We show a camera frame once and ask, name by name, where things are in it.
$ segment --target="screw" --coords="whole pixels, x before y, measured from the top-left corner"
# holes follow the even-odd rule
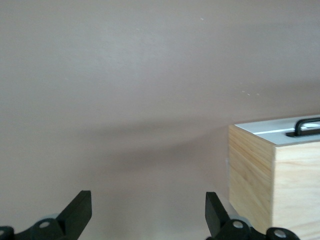
[[[287,237],[287,235],[284,233],[284,231],[277,229],[274,230],[274,235],[276,235],[279,238],[285,239]]]
[[[244,225],[240,221],[234,221],[232,224],[237,229],[242,229],[244,227]]]
[[[43,229],[43,228],[48,227],[49,225],[50,225],[50,222],[44,221],[39,225],[39,228]]]

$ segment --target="wooden box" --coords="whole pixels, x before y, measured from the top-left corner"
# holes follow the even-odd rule
[[[229,200],[266,233],[287,228],[302,240],[320,239],[320,134],[287,136],[300,119],[229,126]],[[320,127],[307,123],[302,130]]]

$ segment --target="black robotic claw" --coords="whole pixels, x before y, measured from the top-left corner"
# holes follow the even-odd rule
[[[285,228],[271,227],[264,235],[244,221],[230,219],[215,192],[206,193],[205,220],[211,233],[207,240],[300,240]]]
[[[40,220],[18,234],[10,226],[0,226],[0,240],[77,240],[91,216],[91,192],[81,191],[56,219]]]

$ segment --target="wooden surface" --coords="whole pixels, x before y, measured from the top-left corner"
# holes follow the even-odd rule
[[[230,203],[262,233],[271,226],[273,149],[268,141],[229,127]]]
[[[276,147],[273,226],[320,239],[320,142]]]
[[[265,233],[286,228],[320,239],[320,142],[274,145],[229,127],[229,198],[239,215]]]

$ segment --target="white lid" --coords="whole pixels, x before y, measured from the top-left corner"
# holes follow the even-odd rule
[[[299,137],[286,136],[286,133],[290,133],[295,130],[297,121],[309,118],[320,118],[320,114],[241,123],[236,124],[236,126],[276,145],[320,141],[320,134]],[[301,129],[305,130],[313,128],[320,129],[320,121],[306,123]]]

